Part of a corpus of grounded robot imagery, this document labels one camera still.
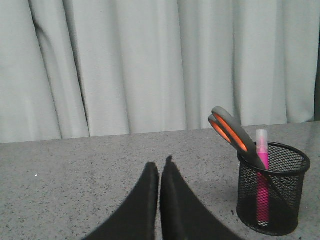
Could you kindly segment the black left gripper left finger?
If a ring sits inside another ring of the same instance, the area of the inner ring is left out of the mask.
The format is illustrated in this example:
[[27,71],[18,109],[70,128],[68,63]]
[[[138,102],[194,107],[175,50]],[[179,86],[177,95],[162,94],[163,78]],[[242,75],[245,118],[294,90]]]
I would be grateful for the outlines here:
[[128,197],[86,240],[154,240],[159,172],[154,162],[144,170]]

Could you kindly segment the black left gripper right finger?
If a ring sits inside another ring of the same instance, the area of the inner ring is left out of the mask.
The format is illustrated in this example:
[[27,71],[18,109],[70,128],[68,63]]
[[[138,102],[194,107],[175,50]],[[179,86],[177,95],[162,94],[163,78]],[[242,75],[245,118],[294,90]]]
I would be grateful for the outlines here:
[[171,155],[162,172],[159,203],[164,240],[240,239],[201,203]]

